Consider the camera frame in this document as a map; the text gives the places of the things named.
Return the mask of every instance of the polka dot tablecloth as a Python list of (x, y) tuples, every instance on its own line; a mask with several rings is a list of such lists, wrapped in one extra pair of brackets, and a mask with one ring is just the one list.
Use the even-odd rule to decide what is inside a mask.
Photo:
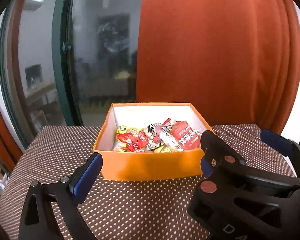
[[(284, 158), (260, 141), (256, 125), (213, 127), (216, 134), (239, 152), (249, 166), (293, 176)], [(13, 170), (0, 199), (0, 224), (18, 239), (23, 202), (30, 183), (57, 182), (70, 176), (91, 154), (97, 127), (46, 126)], [(160, 181), (107, 181), (100, 175), (86, 201), (78, 206), (97, 239), (201, 240), (209, 232), (186, 213), (195, 185), (204, 176)], [(60, 230), (72, 239), (58, 205), (52, 203)]]

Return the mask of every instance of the glass door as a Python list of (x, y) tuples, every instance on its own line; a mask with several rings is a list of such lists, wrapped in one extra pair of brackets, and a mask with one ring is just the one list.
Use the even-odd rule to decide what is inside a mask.
[(141, 0), (69, 1), (60, 44), (83, 125), (101, 126), (112, 103), (136, 100), (140, 8)]
[(66, 124), (52, 62), (56, 3), (56, 0), (13, 0), (3, 15), (1, 91), (13, 129), (24, 148), (45, 125)]

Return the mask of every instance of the open box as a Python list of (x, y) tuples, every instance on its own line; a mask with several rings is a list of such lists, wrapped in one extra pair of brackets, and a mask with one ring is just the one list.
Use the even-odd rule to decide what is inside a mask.
[(170, 153), (111, 151), (120, 125), (142, 128), (169, 117), (187, 121), (201, 133), (213, 131), (191, 103), (112, 104), (93, 146), (103, 158), (102, 176), (108, 180), (162, 180), (201, 175), (201, 149)]

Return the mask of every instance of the snack package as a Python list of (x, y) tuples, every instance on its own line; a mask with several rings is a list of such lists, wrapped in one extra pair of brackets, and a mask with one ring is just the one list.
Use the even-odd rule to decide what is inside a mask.
[(3, 178), (0, 179), (0, 195), (4, 191), (4, 189), (5, 189), (6, 185), (8, 184), (8, 182), (9, 182), (9, 178), (7, 177), (7, 174), (5, 174), (3, 176)]
[(140, 129), (137, 129), (137, 128), (134, 128), (134, 127), (120, 125), (117, 128), (116, 135), (118, 135), (118, 134), (125, 134), (125, 133), (131, 133), (133, 136), (137, 137), (139, 131), (140, 131)]
[(149, 143), (149, 137), (145, 135), (143, 131), (138, 133), (138, 137), (133, 136), (132, 133), (124, 133), (124, 134), (117, 134), (116, 137), (125, 143), (128, 149), (131, 152), (136, 153), (143, 153), (145, 150), (143, 149)]
[(160, 123), (152, 123), (148, 125), (146, 128), (143, 128), (144, 133), (153, 141), (153, 142), (160, 142), (162, 141), (159, 135), (155, 132), (155, 127), (161, 126)]
[(158, 147), (157, 149), (154, 149), (153, 152), (155, 152), (155, 153), (170, 153), (171, 149), (166, 144), (163, 144), (160, 147)]
[(155, 131), (172, 151), (182, 152), (200, 147), (201, 136), (186, 121), (176, 121), (171, 125), (158, 126)]
[(137, 136), (132, 133), (117, 134), (116, 137), (123, 143), (126, 143), (127, 148), (132, 152), (150, 152), (163, 144), (163, 141), (158, 137), (157, 141), (153, 141), (145, 133), (144, 129), (138, 132)]
[(126, 152), (128, 150), (127, 148), (127, 144), (126, 143), (122, 143), (121, 141), (114, 141), (113, 147), (112, 147), (112, 151), (113, 152)]

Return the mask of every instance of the screw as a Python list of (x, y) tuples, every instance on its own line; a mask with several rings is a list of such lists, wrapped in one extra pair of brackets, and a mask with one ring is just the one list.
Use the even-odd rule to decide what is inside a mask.
[(217, 185), (210, 180), (204, 180), (200, 184), (200, 188), (205, 193), (214, 193), (217, 190)]
[(229, 156), (229, 155), (225, 156), (225, 160), (229, 163), (234, 163), (235, 162), (235, 158), (233, 158), (232, 156)]
[(32, 186), (32, 187), (35, 187), (35, 186), (38, 185), (38, 183), (39, 183), (39, 182), (38, 182), (37, 180), (34, 180), (34, 181), (31, 182), (31, 186)]
[(212, 165), (212, 167), (215, 167), (215, 166), (217, 165), (217, 162), (216, 162), (215, 159), (212, 159), (212, 160), (211, 160), (211, 165)]
[(69, 177), (68, 177), (68, 176), (63, 176), (63, 177), (60, 179), (60, 181), (61, 181), (62, 183), (66, 183), (68, 180), (69, 180)]

